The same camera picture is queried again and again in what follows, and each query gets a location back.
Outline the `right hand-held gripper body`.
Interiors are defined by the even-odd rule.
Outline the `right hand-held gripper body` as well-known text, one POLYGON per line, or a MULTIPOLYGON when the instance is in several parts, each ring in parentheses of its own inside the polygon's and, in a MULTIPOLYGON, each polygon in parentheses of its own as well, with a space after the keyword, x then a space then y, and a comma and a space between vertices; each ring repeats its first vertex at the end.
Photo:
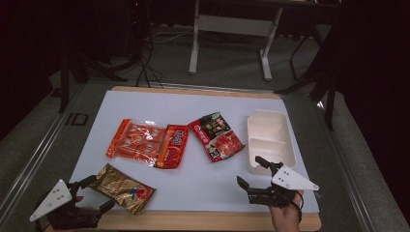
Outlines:
POLYGON ((299 190, 319 190, 311 180, 283 163, 274 163, 271 171, 271 185, 265 189, 249 187, 249 203, 273 207, 286 207, 293 203, 299 190))

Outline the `black metal stand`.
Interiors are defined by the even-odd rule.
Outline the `black metal stand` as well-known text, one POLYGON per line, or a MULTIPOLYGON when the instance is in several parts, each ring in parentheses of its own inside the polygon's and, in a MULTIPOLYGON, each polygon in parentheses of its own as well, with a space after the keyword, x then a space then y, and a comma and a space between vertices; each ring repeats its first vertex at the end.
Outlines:
POLYGON ((125 81, 125 78, 116 75, 76 48, 65 32, 57 33, 54 41, 60 57, 60 113, 67 108, 70 101, 70 73, 76 81, 86 83, 89 75, 85 68, 89 66, 109 79, 125 81))

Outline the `gold foil packet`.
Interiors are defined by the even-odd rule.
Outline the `gold foil packet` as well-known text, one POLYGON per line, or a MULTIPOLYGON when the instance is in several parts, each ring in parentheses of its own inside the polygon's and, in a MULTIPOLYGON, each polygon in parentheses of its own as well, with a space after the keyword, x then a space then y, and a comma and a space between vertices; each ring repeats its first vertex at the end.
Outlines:
POLYGON ((156 191, 109 163, 102 168, 90 188, 113 198, 117 204, 136 216, 144 210, 156 191))

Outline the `white divided box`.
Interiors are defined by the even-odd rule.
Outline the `white divided box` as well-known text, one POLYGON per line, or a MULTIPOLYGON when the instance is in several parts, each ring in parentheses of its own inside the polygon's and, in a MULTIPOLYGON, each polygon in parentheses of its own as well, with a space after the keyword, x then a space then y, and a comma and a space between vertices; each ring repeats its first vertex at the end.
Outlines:
POLYGON ((297 165, 291 129, 284 113, 255 109, 248 117, 248 140, 250 173, 271 175, 270 169, 262 167, 256 157, 274 163, 282 162, 291 168, 297 165))

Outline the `white desk frame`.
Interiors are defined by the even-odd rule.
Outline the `white desk frame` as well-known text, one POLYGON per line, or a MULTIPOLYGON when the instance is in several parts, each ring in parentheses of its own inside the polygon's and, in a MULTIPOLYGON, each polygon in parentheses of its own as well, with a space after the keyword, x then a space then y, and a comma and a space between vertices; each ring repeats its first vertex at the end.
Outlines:
POLYGON ((276 10, 276 12, 274 13, 274 19, 271 21, 219 15, 207 15, 201 14, 199 10, 200 0, 195 0, 193 41, 190 54, 189 74, 196 74, 197 72, 199 50, 198 36, 200 31, 206 31, 265 37, 267 39, 266 45, 263 49, 259 50, 260 63, 264 79, 266 81, 271 81, 273 79, 268 55, 278 29, 283 8, 278 8, 276 10))

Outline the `red black packet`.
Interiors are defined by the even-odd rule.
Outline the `red black packet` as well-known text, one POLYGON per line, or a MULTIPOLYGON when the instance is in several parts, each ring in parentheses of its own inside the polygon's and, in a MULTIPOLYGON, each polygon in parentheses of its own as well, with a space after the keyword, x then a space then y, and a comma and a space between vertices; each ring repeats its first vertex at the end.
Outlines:
POLYGON ((189 123, 211 162, 227 160, 245 148, 235 131, 219 112, 202 116, 189 123))

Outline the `black chair legs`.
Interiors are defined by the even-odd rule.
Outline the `black chair legs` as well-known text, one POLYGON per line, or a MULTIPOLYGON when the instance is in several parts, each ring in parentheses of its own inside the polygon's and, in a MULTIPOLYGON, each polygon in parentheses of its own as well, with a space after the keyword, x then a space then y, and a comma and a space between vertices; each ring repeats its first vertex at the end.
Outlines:
POLYGON ((338 56, 341 54, 343 41, 338 37, 340 26, 334 22, 330 24, 317 24, 314 31, 322 35, 322 43, 313 61, 302 74, 301 80, 287 88, 276 90, 277 94, 289 94, 310 83, 315 83, 309 93, 313 102, 319 103, 325 94, 327 102, 325 107, 325 122, 330 131, 333 130, 333 111, 337 87, 338 56))

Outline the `red orange packet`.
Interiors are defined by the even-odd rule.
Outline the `red orange packet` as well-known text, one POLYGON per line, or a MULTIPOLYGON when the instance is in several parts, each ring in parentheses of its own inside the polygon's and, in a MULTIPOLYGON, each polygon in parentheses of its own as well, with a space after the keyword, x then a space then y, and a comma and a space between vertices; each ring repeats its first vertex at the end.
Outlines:
POLYGON ((178 168, 188 142, 189 128, 184 125, 168 125, 155 163, 156 168, 178 168))

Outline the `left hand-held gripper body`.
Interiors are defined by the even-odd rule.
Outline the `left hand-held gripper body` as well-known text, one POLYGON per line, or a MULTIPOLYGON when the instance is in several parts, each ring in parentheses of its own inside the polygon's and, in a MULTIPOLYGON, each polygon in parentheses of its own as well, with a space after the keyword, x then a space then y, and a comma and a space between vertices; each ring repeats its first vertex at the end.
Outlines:
POLYGON ((60 179, 37 202, 36 209, 29 217, 36 223, 37 231, 44 231, 41 218, 46 217, 48 224, 56 230, 96 228, 101 218, 99 210, 81 209, 72 204, 81 187, 79 182, 68 183, 60 179))

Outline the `clear orange packet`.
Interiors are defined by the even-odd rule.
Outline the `clear orange packet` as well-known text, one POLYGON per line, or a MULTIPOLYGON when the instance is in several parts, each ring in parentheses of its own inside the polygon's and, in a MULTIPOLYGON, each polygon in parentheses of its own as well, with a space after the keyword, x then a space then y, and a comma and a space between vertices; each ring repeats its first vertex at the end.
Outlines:
POLYGON ((158 159, 165 131, 165 125, 152 121, 124 119, 107 148, 106 156, 110 159, 138 160, 153 166, 158 159))

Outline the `person's right hand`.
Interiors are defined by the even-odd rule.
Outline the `person's right hand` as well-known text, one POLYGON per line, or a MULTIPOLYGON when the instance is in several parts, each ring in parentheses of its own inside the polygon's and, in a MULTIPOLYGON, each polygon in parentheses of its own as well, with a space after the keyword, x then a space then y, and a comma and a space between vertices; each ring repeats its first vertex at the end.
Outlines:
POLYGON ((299 190, 293 198, 293 203, 287 207, 270 207, 272 223, 276 232, 300 232, 300 206, 303 192, 299 190))

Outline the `metal floor rail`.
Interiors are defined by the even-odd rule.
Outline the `metal floor rail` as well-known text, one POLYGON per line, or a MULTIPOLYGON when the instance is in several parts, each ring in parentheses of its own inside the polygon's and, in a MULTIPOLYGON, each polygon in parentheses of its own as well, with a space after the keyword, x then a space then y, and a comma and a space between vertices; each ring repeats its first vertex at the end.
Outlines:
POLYGON ((358 189, 357 182, 354 180, 350 164, 348 163, 345 154, 341 151, 341 145, 337 141, 335 132, 330 130, 329 126, 325 122, 322 122, 322 127, 330 139, 333 152, 336 156, 338 174, 341 178, 341 182, 343 183, 344 190, 348 195, 350 205, 352 206, 355 216, 361 225, 362 232, 374 232, 375 227, 369 217, 366 204, 361 196, 360 190, 358 189))
POLYGON ((9 220, 84 87, 73 87, 61 113, 60 99, 46 97, 0 141, 0 225, 9 220))

